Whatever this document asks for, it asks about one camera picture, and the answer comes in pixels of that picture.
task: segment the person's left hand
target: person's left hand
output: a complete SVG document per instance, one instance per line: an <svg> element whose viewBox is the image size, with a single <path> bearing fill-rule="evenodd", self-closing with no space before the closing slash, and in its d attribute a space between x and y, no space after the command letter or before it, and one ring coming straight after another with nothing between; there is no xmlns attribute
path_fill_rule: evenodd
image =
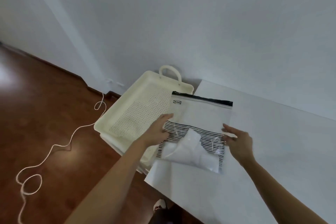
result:
<svg viewBox="0 0 336 224"><path fill-rule="evenodd" d="M150 127L146 130L141 137L138 138L139 141L145 144L145 147L152 145L157 145L167 139L169 133L165 131L162 127L167 120L174 116L173 113L162 114L156 121L154 121Z"/></svg>

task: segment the curved handle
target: curved handle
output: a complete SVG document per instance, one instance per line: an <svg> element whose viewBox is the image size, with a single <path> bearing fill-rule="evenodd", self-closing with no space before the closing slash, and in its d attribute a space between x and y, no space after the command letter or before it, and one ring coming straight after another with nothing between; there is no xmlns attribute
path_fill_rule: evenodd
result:
<svg viewBox="0 0 336 224"><path fill-rule="evenodd" d="M163 69L169 69L170 71L173 71L176 76L177 76L177 80L179 82L182 82L182 77L181 77L181 74L179 73L179 71L175 68L175 67L172 67L172 66L168 66L168 65L163 65L162 67L160 67L159 69L159 75L162 75L162 70Z"/></svg>

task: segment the perforated bottom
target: perforated bottom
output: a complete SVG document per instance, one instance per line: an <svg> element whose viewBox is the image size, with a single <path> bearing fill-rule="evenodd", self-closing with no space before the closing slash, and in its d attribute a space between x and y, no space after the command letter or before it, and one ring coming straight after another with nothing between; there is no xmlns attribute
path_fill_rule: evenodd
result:
<svg viewBox="0 0 336 224"><path fill-rule="evenodd" d="M140 137L162 113L169 109L172 91L148 86L109 129L113 134L134 141Z"/></svg>

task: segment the white table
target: white table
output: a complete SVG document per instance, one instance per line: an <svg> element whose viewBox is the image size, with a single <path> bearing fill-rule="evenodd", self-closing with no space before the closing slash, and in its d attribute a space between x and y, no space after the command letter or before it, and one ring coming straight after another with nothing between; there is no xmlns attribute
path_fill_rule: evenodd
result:
<svg viewBox="0 0 336 224"><path fill-rule="evenodd" d="M233 101L230 125L250 133L257 161L327 222L336 220L336 121L207 81L195 95ZM229 150L223 171L156 160L145 181L205 224L276 223Z"/></svg>

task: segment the foot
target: foot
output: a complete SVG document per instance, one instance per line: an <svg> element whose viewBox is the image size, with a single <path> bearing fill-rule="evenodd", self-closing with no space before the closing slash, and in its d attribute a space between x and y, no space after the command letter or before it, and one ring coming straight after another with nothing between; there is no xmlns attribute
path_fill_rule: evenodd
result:
<svg viewBox="0 0 336 224"><path fill-rule="evenodd" d="M167 209L167 204L164 199L161 198L155 203L153 211L155 212L157 209Z"/></svg>

